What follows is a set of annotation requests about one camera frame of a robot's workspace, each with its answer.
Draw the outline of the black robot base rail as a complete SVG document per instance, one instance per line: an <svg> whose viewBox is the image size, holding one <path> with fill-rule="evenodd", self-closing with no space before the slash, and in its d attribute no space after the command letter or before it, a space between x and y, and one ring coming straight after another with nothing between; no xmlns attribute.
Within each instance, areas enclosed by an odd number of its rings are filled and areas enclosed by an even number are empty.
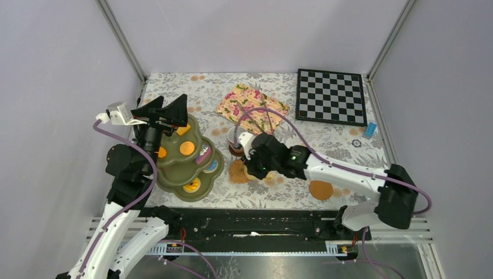
<svg viewBox="0 0 493 279"><path fill-rule="evenodd" d="M176 208L179 225L167 238L181 239L203 254L327 252L330 241L354 244L371 233L352 232L334 210Z"/></svg>

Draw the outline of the light brown wooden coaster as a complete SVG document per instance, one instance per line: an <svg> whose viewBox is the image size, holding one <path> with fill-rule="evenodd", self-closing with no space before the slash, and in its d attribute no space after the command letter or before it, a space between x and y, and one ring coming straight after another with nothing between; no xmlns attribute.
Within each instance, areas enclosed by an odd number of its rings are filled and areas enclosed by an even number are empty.
<svg viewBox="0 0 493 279"><path fill-rule="evenodd" d="M311 181L309 184L310 194L317 200L325 201L332 197L334 188L331 183L324 181Z"/></svg>

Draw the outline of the woven rattan coaster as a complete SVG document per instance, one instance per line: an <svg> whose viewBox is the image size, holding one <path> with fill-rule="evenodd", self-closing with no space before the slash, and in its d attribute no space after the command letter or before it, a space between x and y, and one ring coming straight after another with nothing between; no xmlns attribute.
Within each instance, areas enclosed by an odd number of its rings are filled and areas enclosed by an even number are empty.
<svg viewBox="0 0 493 279"><path fill-rule="evenodd" d="M231 181L238 184L245 184L250 179L244 173L244 163L241 159L235 160L229 167L229 176Z"/></svg>

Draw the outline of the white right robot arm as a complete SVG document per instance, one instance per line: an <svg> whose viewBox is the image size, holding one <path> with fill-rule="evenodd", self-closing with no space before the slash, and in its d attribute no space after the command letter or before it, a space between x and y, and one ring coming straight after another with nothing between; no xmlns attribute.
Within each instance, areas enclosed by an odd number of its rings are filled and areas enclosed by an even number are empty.
<svg viewBox="0 0 493 279"><path fill-rule="evenodd" d="M377 223L400 230L410 227L420 189L402 166L367 168L333 159L315 151L297 128L293 130L302 145L287 147L271 134L234 130L234 142L244 151L241 159L247 173L261 180L275 171L286 178L335 183L366 196L368 201L339 210L333 230L341 239Z"/></svg>

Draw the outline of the blue donut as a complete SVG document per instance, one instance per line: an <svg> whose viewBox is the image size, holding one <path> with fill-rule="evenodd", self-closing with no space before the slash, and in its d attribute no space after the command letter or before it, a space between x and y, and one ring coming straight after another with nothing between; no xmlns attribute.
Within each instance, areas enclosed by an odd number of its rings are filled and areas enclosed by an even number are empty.
<svg viewBox="0 0 493 279"><path fill-rule="evenodd" d="M215 160L214 160L214 161L213 161L213 162L209 165L209 167L208 167L207 169L204 169L204 170L203 170L203 172L204 172L204 173L207 173L207 174L209 174L209 173L214 173L214 172L217 170L218 165L219 165L219 164L218 164L217 160L215 159Z"/></svg>

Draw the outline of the round waffle biscuit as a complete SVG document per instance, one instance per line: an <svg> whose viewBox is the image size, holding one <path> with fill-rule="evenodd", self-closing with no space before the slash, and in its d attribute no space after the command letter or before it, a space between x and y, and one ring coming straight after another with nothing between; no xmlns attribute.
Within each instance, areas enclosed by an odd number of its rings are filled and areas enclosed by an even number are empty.
<svg viewBox="0 0 493 279"><path fill-rule="evenodd" d="M179 152L183 156L190 156L194 153L194 151L195 151L195 144L192 141L184 141L179 146Z"/></svg>

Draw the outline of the square cracker biscuit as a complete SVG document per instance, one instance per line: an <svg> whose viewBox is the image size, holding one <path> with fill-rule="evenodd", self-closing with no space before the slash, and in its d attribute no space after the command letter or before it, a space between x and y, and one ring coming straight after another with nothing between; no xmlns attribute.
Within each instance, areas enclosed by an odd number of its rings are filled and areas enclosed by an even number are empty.
<svg viewBox="0 0 493 279"><path fill-rule="evenodd" d="M185 127L179 127L177 130L176 130L176 133L179 135L179 136L184 136L186 133L188 133L191 129L191 125L190 124L187 124Z"/></svg>

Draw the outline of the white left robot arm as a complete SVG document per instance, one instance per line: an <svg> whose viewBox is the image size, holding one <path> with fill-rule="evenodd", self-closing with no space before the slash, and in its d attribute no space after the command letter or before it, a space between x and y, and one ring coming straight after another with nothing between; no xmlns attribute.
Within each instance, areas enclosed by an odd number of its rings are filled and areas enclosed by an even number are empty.
<svg viewBox="0 0 493 279"><path fill-rule="evenodd" d="M96 232L76 264L57 278L124 278L124 271L132 269L159 236L178 236L179 221L154 217L151 223L157 230L145 234L143 240L133 238L124 248L129 255L116 257L125 232L157 182L162 138L188 123L187 99L187 94L182 94L164 105L160 96L133 110L125 102L116 102L96 116L93 129L119 142L106 155L105 171L113 182Z"/></svg>

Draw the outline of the orange star cookie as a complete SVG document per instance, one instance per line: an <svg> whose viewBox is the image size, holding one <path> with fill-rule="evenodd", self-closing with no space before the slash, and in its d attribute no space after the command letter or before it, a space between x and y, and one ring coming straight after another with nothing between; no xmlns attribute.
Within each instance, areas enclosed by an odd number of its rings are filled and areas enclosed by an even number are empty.
<svg viewBox="0 0 493 279"><path fill-rule="evenodd" d="M167 156L167 150L164 147L160 146L157 154L159 159L163 159Z"/></svg>

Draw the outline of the dark brown wooden coaster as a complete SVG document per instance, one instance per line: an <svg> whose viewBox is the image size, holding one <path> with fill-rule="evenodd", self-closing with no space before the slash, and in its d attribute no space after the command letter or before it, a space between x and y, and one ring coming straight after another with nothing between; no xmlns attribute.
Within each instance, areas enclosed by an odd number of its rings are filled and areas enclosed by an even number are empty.
<svg viewBox="0 0 493 279"><path fill-rule="evenodd" d="M235 157L241 157L244 155L241 149L234 149L231 146L228 147L229 152Z"/></svg>

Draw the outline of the yellow mug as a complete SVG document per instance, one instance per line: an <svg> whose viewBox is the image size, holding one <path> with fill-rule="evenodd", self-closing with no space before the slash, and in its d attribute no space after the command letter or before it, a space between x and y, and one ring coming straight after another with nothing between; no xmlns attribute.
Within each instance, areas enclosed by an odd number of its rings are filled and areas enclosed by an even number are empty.
<svg viewBox="0 0 493 279"><path fill-rule="evenodd" d="M248 172L245 173L245 176L246 178L248 178L249 180L255 180L255 181L264 181L264 182L268 182L268 181L272 181L274 180L274 172L271 171L269 173L267 173L266 177L265 178L257 178L251 174L249 174Z"/></svg>

